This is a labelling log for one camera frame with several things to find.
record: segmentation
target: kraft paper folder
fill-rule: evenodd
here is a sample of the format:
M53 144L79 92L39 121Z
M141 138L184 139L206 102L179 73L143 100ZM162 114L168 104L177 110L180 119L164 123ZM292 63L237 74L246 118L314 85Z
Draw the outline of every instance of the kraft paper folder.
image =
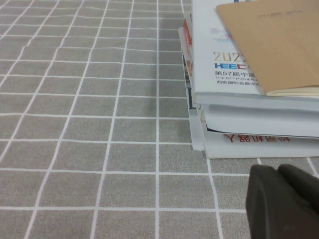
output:
M259 0L217 11L268 96L319 96L319 1Z

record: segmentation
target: white grid line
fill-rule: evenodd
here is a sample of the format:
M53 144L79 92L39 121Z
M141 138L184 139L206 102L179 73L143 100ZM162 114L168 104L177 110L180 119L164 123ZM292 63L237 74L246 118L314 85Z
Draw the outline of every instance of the white grid line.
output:
M52 8L52 10L51 10L51 12L48 14L48 16L43 20L42 24L44 24L45 21L50 17L50 15L52 14L52 12L54 11L55 7L58 5L59 2L60 2L60 0L58 0L58 1L56 2L55 6ZM32 40L33 40L33 39L36 37L36 35L40 32L41 28L42 28L42 26L39 27L39 29L35 32L35 34L33 35L33 37L28 41L28 43L27 43L26 46L29 46L29 45L31 44ZM21 52L20 52L18 58L17 58L16 61L11 65L9 71L8 71L7 74L4 76L3 80L0 82L0 88L1 88L1 86L4 84L4 82L6 81L6 79L8 78L8 76L10 75L10 73L11 73L11 71L13 70L14 66L15 66L15 65L17 64L17 62L20 60L21 56L23 55L24 49L25 49L25 46L21 49ZM41 77L42 77L42 80L41 80L41 83L42 83L42 82L44 81L44 79L45 79L45 76L41 76ZM36 89L36 91L35 91L36 93L39 91L39 89L40 89L40 87L41 87L41 83L40 83L39 86L37 87L37 89ZM14 136L16 135L16 133L17 133L17 131L18 131L20 125L21 125L21 122L22 122L22 120L23 120L24 114L25 114L25 113L28 111L28 109L30 108L30 106L31 106L31 104L32 104L32 102L33 102L33 100L34 100L34 98L35 98L35 95L32 96L32 98L31 98L31 100L30 100L30 102L29 102L27 108L26 108L25 111L22 113L22 115L21 115L21 117L20 117L20 119L19 119L19 121L18 121L18 123L17 123L17 126L16 126L16 128L15 128L15 130L14 130L12 136L11 136L10 141L8 142L8 144L6 145L6 147L5 147L4 150L3 150L2 154L0 155L0 162L2 161L2 159L3 159L4 155L5 155L5 153L7 152L8 148L10 147L11 141L12 141L12 139L14 138Z
M0 24L0 26L9 26L10 24ZM16 26L41 26L39 24L33 25L33 24L15 24ZM49 27L68 27L69 25L51 25L51 24L46 24L43 26L49 26ZM82 27L82 28L93 28L93 29L99 29L98 26L83 26L83 25L76 25L73 26L74 28L76 27ZM102 26L101 29L128 29L127 27L121 27L121 26ZM150 29L150 30L156 30L157 28L155 27L131 27L131 29ZM177 30L175 28L160 28L161 30Z
M95 0L94 2L105 2L105 0ZM109 2L115 2L115 3L132 3L131 1L112 1L109 0ZM156 5L156 3L151 3L151 2L136 2L136 4L139 5ZM179 3L159 3L159 5L180 5ZM7 8L24 8L22 6L5 6ZM51 9L50 7L44 7L44 6L32 6L30 8L37 8L37 9ZM99 8L99 7L92 7L92 6L83 6L82 8L93 8L93 9L98 9L98 10L104 10L104 8ZM57 7L56 9L77 9L77 7Z
M82 211L82 210L94 210L94 206L88 207L38 207L40 211ZM0 210L19 210L19 211L31 211L34 207L0 207ZM132 207L98 207L99 211L149 211L154 212L156 208L132 208ZM214 208L159 208L160 212L197 212L197 213L214 213L217 212ZM220 213L246 213L244 209L219 209Z
M15 23L20 19L20 17L22 17L22 16L25 14L25 12L30 8L30 6L34 3L34 1L35 1L35 0L32 0L27 7L24 7L24 11L23 11L20 15L18 15L18 17L14 20L14 22L11 24L11 26L10 26L10 27L5 31L5 33L2 35L2 37L0 38L0 40L2 40L2 39L6 36L6 34L11 30L11 28L12 28L12 27L15 25Z
M132 1L129 26L128 26L127 36L126 36L126 40L125 40L125 47L124 47L124 53L123 53L123 58L122 58L122 66L121 66L120 78L119 78L118 89L117 89L116 98L115 98L115 104L114 104L114 109L113 109L113 117L112 117L111 126L110 126L110 133L109 133L109 140L108 140L109 142L112 141L112 135L113 135L113 130L114 130L115 116L116 116L116 111L117 111L117 106L118 106L118 101L119 101L119 95L120 95L120 89L121 89L121 83L122 83L122 77L123 77L123 72L124 72L124 63L125 63L126 50L127 50L127 45L128 45L128 41L129 41L129 34L130 34L130 27L131 27L131 21L132 21L133 7L134 7L134 0ZM103 172L105 172L106 169L107 169L107 163L108 163L108 158L109 158L109 153L110 153L110 147L111 147L111 144L108 143L108 145L106 147L105 158L104 158L104 163L103 163ZM97 217L98 217L98 207L100 205L104 179L105 179L105 174L102 174L101 175L101 179L100 179L100 183L99 183L98 192L97 192L97 199L96 199L96 204L95 204L96 209L94 210L90 239L94 239L94 234L95 234L95 229L96 229L96 222L97 222Z
M50 13L46 16L46 18L43 20L41 26L38 28L38 30L35 32L35 34L32 36L32 38L28 41L28 43L27 43L24 47L22 47L18 58L17 58L16 60L13 60L14 63L11 65L11 67L10 67L10 69L8 70L7 74L5 75L4 79L0 82L0 88L1 88L1 86L4 84L4 82L6 81L6 79L8 78L8 76L10 75L10 73L11 73L11 71L13 70L13 68L15 67L15 65L18 63L18 61L20 61L20 59L21 59L21 57L22 57L22 55L23 55L24 49L31 44L32 40L33 40L33 39L37 36L37 34L40 32L40 30L42 29L42 26L44 25L45 21L51 16L52 12L55 10L55 7L58 5L59 2L60 2L60 0L57 1L57 3L55 4L55 6L52 8L51 12L50 12Z
M216 220L217 220L217 228L218 228L218 233L219 233L219 239L223 239L224 236L223 236L223 230L222 230L220 214L219 214L218 197L217 197L216 187L215 187L215 184L214 184L213 174L212 174L212 171L211 171L210 159L207 159L207 167L208 167L210 184L211 184L211 187L212 187L212 190L213 190L213 195L214 195L214 203L215 203L215 209L216 209Z
M7 0L3 5L0 6L0 10L10 2L10 0Z
M28 168L0 168L0 171L17 172L48 172L48 169L28 169ZM210 176L209 173L187 173L187 172L138 172L138 171L88 171L88 170L69 170L69 169L51 169L51 173L85 173L85 174L130 174L130 175L164 175L164 176ZM212 173L212 176L227 177L249 177L244 173Z
M56 138L20 138L13 139L12 142L51 142L58 141ZM0 138L2 142L8 142L10 139ZM77 142L77 143L109 143L108 141L98 140L77 140L77 139L62 139L61 142ZM111 141L112 144L156 144L156 142L143 142L143 141ZM182 142L159 142L160 145L191 145L191 143Z
M6 36L14 36L14 37L31 37L31 35L6 35ZM37 37L47 37L47 38L63 38L63 36L54 36L54 35L38 35ZM73 38L95 38L94 36L68 36ZM126 39L126 37L105 37L105 36L99 36L98 39ZM129 37L129 39L140 39L140 40L156 40L156 38L148 38L148 37ZM166 41L179 41L175 38L160 38L159 40L166 40Z
M0 16L18 16L16 14L0 14ZM74 15L71 14L65 14L65 15L56 15L56 16L51 16L51 17L73 17ZM28 15L28 16L23 16L23 17L46 17L46 15ZM81 17L81 18L89 18L89 19L101 19L99 16L77 16L77 17ZM129 19L128 17L107 17L107 19ZM138 17L132 17L132 19L156 19L156 17L146 17L146 16L138 16ZM171 19L171 20L175 20L175 19L182 19L181 17L159 17L159 19ZM19 23L19 24L15 24L15 25L30 25L30 26L37 26L36 24L23 24L23 23Z
M181 11L183 12L184 14L184 5L183 5L183 0L180 0L180 5L181 5Z
M18 77L40 77L42 78L43 76L41 75L20 75L20 74L10 74L8 76L18 76ZM79 76L50 76L47 75L47 78L65 78L65 79L81 79ZM84 79L103 79L103 80L118 80L118 77L110 78L110 77L84 77ZM122 80L140 80L140 81L156 81L156 79L149 79L149 78L122 78ZM160 79L160 81L185 81L183 79Z
M311 159L309 157L307 157L307 161L308 161L311 169L313 170L313 172L315 174L315 177L319 178L319 174L318 174L316 168L314 167L314 165L313 165L313 163L312 163L312 161L311 161Z
M156 56L156 175L155 175L155 239L160 238L160 57L159 57L159 0L157 0L157 56Z
M86 63L86 61L62 61L62 60L9 60L9 59L0 59L0 61L14 61L14 62L60 62L60 63ZM92 64L122 64L121 62L116 61L90 61ZM147 66L156 66L156 63L134 63L134 62L125 62L124 65L147 65ZM161 66L182 66L182 64L159 64Z
M54 46L45 46L45 48L53 48L55 49L56 47ZM61 46L60 48L62 49L91 49L90 47L78 47L78 46ZM119 50L124 50L124 47L95 47L94 49L119 49ZM144 52L157 52L156 50L144 50L144 49L133 49L133 48L127 48L130 51L144 51ZM176 52L176 53L181 53L181 50L174 51L174 50L161 50L159 52ZM0 59L0 61L15 61L14 59ZM21 61L50 61L50 60L32 60L32 59L23 59Z
M123 119L123 120L156 120L157 117L144 116L86 116L86 115L46 115L46 114L28 114L28 113L3 113L0 116L33 116L33 117L52 117L52 118L86 118L86 119ZM160 117L161 120L189 120L189 118L171 118Z
M32 96L33 93L14 93L14 92L0 92L0 95L18 95L18 96ZM37 93L37 96L75 96L73 94L53 94L53 93ZM104 97L104 98L115 98L112 95L78 95L80 97ZM146 98L156 99L156 96L134 96L134 95L122 95L119 97L123 98ZM160 96L160 99L187 99L187 97L174 97L174 96Z
M70 32L70 30L71 30L71 27L72 27L72 25L73 25L73 23L74 23L74 21L75 21L76 15L78 14L78 12L79 12L79 10L80 10L80 7L83 5L83 3L84 3L84 0L82 0L82 2L81 2L81 4L80 4L79 8L78 8L77 11L75 12L74 17L73 17L73 19L72 19L72 22L71 22L71 24L70 24L70 26L69 26L67 32L65 33L65 35L64 35L64 37L63 37L63 39L62 39L62 41L61 41L61 43L60 43L60 46L63 45L66 36L69 34L69 32ZM38 93L38 91L40 90L41 85L43 84L45 77L47 76L49 70L51 69L51 67L52 67L52 65L53 65L53 61L54 61L54 59L56 58L58 49L59 49L59 47L55 50L54 56L53 56L53 59L52 59L52 62L50 63L50 65L49 65L48 68L46 69L45 74L44 74L43 78L41 79L41 82L40 82L40 84L39 84L37 90L35 91L36 93ZM32 99L31 99L31 101L30 101L28 107L25 109L25 113L26 113L26 112L29 110L29 108L31 107L31 104L33 103L34 99L35 99L35 95L32 97ZM65 125L64 125L64 129L63 129L63 131L62 131L62 133L61 133L61 135L60 135L60 137L59 137L59 140L61 140L61 139L63 138L64 133L65 133L65 130L66 130L66 126L67 126L68 122L69 122L69 118L67 118L67 120L66 120L66 123L65 123ZM12 135L12 138L14 138L14 136L15 136L15 134L16 134L16 132L17 132L19 126L20 126L19 123L18 123L18 125L17 125L17 127L16 127L16 129L15 129L13 135ZM56 155L57 155L58 150L59 150L60 143L61 143L61 141L58 141L58 143L57 143L57 145L56 145L55 152L54 152L54 155L53 155L53 159L52 159L52 161L51 161L51 163L50 163L50 166L49 166L49 168L48 168L49 171L50 171L50 170L52 169L52 167L53 167L54 161L55 161L55 159L56 159ZM39 207L39 203L40 203L42 191L43 191L44 185L45 185L45 183L46 183L46 181L47 181L47 179L48 179L48 176L49 176L49 171L45 174L45 176L44 176L44 178L43 178L43 181L42 181L42 183L41 183L41 186L40 186L40 189L39 189L38 195L37 195L37 197L36 197L36 201L35 201L35 209L34 209L34 211L33 211L33 213L32 213L32 216L31 216L31 219L30 219L28 228L27 228L26 233L25 233L25 235L24 235L24 239L28 239L28 237L29 237L29 235L30 235L31 228L32 228L32 226L33 226L33 222L34 222L34 219L35 219L35 216L36 216L36 213L37 213L37 208Z
M51 9L50 7L31 7L31 8L42 8L42 9ZM112 8L112 9L109 9L109 10L112 10L112 11L127 11L127 10L124 10L124 9L119 9L119 8ZM152 11L152 10L134 10L134 12L153 12L153 13L156 13L156 11ZM159 12L165 12L165 13L182 13L182 11L159 11ZM0 16L18 16L16 14L0 14ZM45 15L28 15L28 16L35 16L35 17L45 17Z

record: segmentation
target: red book spine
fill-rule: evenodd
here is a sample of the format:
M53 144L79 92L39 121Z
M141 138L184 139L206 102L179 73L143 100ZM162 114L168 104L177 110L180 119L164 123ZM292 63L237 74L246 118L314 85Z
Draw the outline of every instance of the red book spine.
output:
M188 55L190 55L191 54L191 52L190 52L190 49L191 49L191 37L190 37L190 34L189 34L189 29L188 29L188 25L187 25L186 19L184 20L183 28L184 28L184 35L185 35L186 45L187 45L187 53L188 53Z

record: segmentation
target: gray checkered mat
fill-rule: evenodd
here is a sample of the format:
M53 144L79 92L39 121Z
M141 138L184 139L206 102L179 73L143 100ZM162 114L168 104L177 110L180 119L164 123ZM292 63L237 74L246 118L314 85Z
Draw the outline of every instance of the gray checkered mat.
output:
M249 238L250 166L191 150L190 0L0 1L2 239Z

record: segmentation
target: book spine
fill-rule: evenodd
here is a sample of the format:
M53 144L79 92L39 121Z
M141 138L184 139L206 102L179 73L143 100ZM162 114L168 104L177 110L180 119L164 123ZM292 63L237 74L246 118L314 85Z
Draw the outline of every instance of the book spine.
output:
M193 70L192 39L191 39L191 35L189 33L189 27L188 27L186 18L184 19L183 28L184 28L184 37L185 37L186 46L187 46L187 54L189 55L190 70L192 72L192 70Z

